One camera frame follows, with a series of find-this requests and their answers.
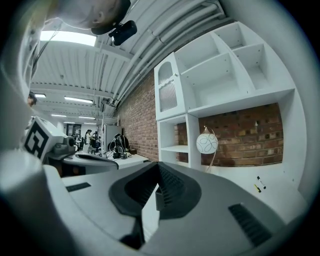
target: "white shelving unit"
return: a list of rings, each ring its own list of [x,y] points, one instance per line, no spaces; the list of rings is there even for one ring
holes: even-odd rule
[[[159,160],[188,153],[201,170],[198,118],[279,102],[295,90],[281,59],[240,22],[213,30],[171,53],[154,69]],[[187,145],[175,145],[174,125],[186,123]]]

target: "white ceiling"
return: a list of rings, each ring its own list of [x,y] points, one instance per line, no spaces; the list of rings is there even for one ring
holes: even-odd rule
[[[181,10],[182,7],[197,1],[200,2],[198,6],[188,10],[185,15],[174,20],[171,25],[164,30],[165,32],[179,24],[182,19],[207,8],[211,5],[211,2],[215,1],[131,0],[130,11],[123,23],[129,20],[135,21],[138,31],[137,34],[128,39],[121,46],[113,46],[112,41],[107,34],[97,38],[95,47],[78,43],[60,41],[50,42],[39,59],[38,70],[31,83],[31,90],[34,93],[46,94],[46,98],[38,99],[35,109],[47,115],[66,115],[67,118],[64,118],[63,120],[73,122],[78,122],[77,117],[79,115],[96,117],[97,119],[102,119],[103,115],[107,117],[113,116],[115,111],[113,106],[106,104],[104,112],[102,112],[102,100],[107,100],[105,102],[108,102],[108,99],[112,100],[112,98],[118,98],[119,100],[120,96],[122,96],[121,99],[124,100],[132,89],[137,86],[139,80],[141,80],[141,78],[146,75],[157,62],[159,62],[159,58],[165,57],[172,51],[172,49],[168,47],[168,49],[163,51],[159,58],[153,60],[154,63],[152,62],[149,65],[149,68],[142,72],[142,69],[146,65],[143,64],[137,75],[132,77],[131,74],[135,67],[148,53],[149,49],[154,46],[158,39],[155,38],[141,54],[135,56],[140,50],[141,45],[143,45],[151,36],[151,32],[155,31],[167,19]],[[207,13],[198,20],[195,20],[194,23],[219,12],[218,9]],[[48,24],[44,30],[56,30],[60,23],[59,20],[55,20],[51,24]],[[177,30],[176,36],[189,28],[190,25],[192,24],[182,26]],[[60,30],[91,35],[90,30],[81,30],[69,27],[65,24],[62,25]],[[190,37],[191,35],[187,34],[185,37],[181,37],[180,42],[177,41],[176,44],[181,43],[182,40],[187,40],[188,36]],[[152,54],[147,58],[147,63],[154,55],[155,54]],[[128,69],[130,61],[133,63],[133,67]],[[125,89],[130,87],[125,94],[124,86],[126,86]],[[64,99],[64,96],[66,95],[93,100],[95,106],[81,102],[67,101]],[[117,105],[119,102],[121,101],[114,101],[113,103]]]

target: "pipe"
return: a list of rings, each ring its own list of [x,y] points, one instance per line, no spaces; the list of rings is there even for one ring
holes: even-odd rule
[[[182,28],[187,26],[189,23],[192,23],[194,20],[197,20],[198,18],[207,15],[208,13],[213,12],[216,10],[218,6],[216,4],[212,4],[209,7],[206,7],[189,17],[185,18],[179,24],[174,26],[170,31],[168,31],[160,40],[158,40],[153,47],[145,54],[145,56],[142,58],[142,60],[139,62],[139,64],[135,67],[130,77],[126,80],[124,83],[122,90],[120,91],[117,100],[120,100],[121,96],[123,95],[124,91],[127,89],[128,84],[133,79],[133,77],[136,75],[136,73],[139,71],[139,69],[147,62],[147,60],[165,43],[167,40],[169,40],[172,36],[174,36],[176,33],[178,33]]]
[[[205,24],[207,22],[209,22],[210,20],[213,20],[219,16],[223,15],[223,13],[218,13],[215,15],[212,15],[206,19],[201,20],[200,22],[194,24],[193,26],[191,26],[190,28],[188,28],[187,30],[185,30],[184,32],[182,32],[181,34],[179,34],[177,37],[175,37],[173,40],[170,41],[170,43],[168,43],[165,47],[163,47],[145,66],[144,68],[139,72],[140,75],[142,75],[145,70],[152,64],[154,63],[154,61],[159,58],[159,56],[161,56],[163,54],[163,52],[168,49],[171,45],[173,45],[175,42],[177,42],[180,38],[182,38],[183,36],[185,36],[186,34],[188,34],[190,31],[194,30],[195,28],[201,26],[202,24]],[[117,102],[116,105],[118,105],[118,103],[122,100],[122,98],[128,93],[129,89],[133,86],[133,84],[138,80],[139,76],[135,76],[134,80],[132,81],[132,83],[129,85],[129,87],[125,90],[125,92],[122,94],[122,96],[120,97],[119,101]]]
[[[118,82],[118,86],[114,92],[113,95],[117,95],[120,86],[126,79],[127,75],[129,74],[131,68],[134,66],[138,58],[141,56],[141,54],[146,50],[146,48],[152,43],[154,40],[154,37],[157,37],[161,32],[163,32],[169,25],[171,25],[173,22],[175,22],[177,19],[179,19],[181,16],[185,15],[187,12],[192,10],[194,7],[198,6],[199,4],[202,4],[205,0],[194,0],[188,4],[186,4],[183,8],[181,8],[179,11],[175,12],[174,15],[166,19],[153,33],[152,35],[149,35],[147,40],[144,41],[143,45],[139,48],[137,53],[133,56],[131,61],[129,62],[128,67],[126,68],[121,80]]]

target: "ceiling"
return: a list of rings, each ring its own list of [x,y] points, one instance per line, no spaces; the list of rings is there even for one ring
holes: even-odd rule
[[[195,25],[195,29],[192,30],[193,34],[200,33],[202,27],[212,22],[208,17],[221,13],[218,18],[225,18],[219,2],[216,10],[208,9],[212,7],[212,3],[217,1],[131,0],[131,7],[122,23],[133,20],[138,31],[121,46],[112,45],[112,40],[107,34],[99,36],[95,46],[51,41],[39,59],[38,70],[31,82],[31,91],[46,94],[46,98],[38,99],[35,109],[47,115],[66,115],[64,121],[78,123],[84,122],[78,118],[82,115],[95,117],[97,120],[102,120],[102,116],[112,117],[116,109],[114,106],[123,102],[144,75],[174,48],[192,36],[191,32],[186,33],[187,28],[207,19],[208,22],[199,23],[200,25]],[[190,5],[194,6],[175,17],[179,11]],[[196,13],[203,15],[175,28],[186,18],[194,17]],[[56,19],[46,25],[44,30],[56,30],[60,24],[61,21]],[[162,32],[154,36],[159,27],[163,28]],[[174,34],[167,38],[167,41],[162,41],[162,36],[172,29],[175,29]],[[81,30],[65,24],[60,30],[91,35],[90,30]],[[64,99],[67,95],[93,100],[93,105],[67,101]]]

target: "black vent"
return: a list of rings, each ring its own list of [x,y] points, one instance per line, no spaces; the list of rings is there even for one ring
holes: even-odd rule
[[[80,183],[77,185],[66,186],[65,188],[68,192],[73,192],[73,191],[82,190],[82,189],[85,189],[88,187],[91,187],[91,185],[89,183],[85,182],[85,183]]]
[[[255,247],[271,238],[271,233],[242,204],[230,206],[229,211]]]

